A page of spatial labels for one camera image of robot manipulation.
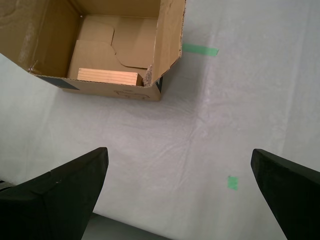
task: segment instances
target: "white sheet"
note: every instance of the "white sheet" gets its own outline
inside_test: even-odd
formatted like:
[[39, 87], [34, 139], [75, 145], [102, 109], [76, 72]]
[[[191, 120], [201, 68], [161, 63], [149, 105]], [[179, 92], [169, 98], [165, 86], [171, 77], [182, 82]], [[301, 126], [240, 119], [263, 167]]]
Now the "white sheet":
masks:
[[0, 179], [108, 147], [95, 213], [176, 240], [284, 240], [250, 160], [263, 148], [320, 171], [319, 13], [318, 0], [188, 0], [183, 41], [220, 52], [184, 53], [158, 103], [65, 93], [0, 56]]

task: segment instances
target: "floor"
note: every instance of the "floor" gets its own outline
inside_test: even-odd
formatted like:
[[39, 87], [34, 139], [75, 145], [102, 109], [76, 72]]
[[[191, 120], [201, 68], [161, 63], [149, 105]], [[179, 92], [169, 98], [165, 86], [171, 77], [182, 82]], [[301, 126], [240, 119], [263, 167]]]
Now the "floor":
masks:
[[98, 147], [94, 212], [173, 240], [285, 240], [250, 168], [262, 148], [320, 171], [320, 1], [188, 0], [160, 102], [65, 93], [0, 56], [0, 179]]
[[169, 240], [110, 218], [94, 214], [82, 240]]

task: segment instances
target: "white cloth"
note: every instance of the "white cloth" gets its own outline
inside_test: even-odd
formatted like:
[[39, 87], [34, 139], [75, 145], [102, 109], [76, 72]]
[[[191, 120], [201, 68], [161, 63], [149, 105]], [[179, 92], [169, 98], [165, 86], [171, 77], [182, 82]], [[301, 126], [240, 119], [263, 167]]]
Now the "white cloth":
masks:
[[[0, 179], [22, 183], [98, 147], [94, 212], [175, 240], [284, 240], [250, 160], [320, 171], [320, 1], [188, 0], [160, 102], [65, 93], [0, 57]], [[238, 177], [238, 190], [228, 188]]]

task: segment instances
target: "open cardboard box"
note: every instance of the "open cardboard box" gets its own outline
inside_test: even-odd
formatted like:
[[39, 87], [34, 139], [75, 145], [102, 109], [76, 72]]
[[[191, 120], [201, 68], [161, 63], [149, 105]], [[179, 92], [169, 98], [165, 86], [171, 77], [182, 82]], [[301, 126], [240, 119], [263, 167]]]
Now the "open cardboard box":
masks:
[[[0, 53], [66, 92], [159, 101], [181, 57], [186, 0], [0, 0]], [[145, 86], [79, 80], [80, 68], [138, 73]]]

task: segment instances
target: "box flap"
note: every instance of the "box flap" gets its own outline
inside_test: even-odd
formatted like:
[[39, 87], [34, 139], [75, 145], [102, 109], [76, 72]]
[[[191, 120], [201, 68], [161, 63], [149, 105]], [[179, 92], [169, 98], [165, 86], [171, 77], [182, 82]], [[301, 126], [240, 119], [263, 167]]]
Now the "box flap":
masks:
[[155, 37], [152, 83], [181, 57], [186, 0], [162, 0]]
[[79, 20], [68, 0], [1, 0], [0, 52], [26, 71], [65, 76]]
[[0, 1], [0, 53], [28, 71], [49, 0]]

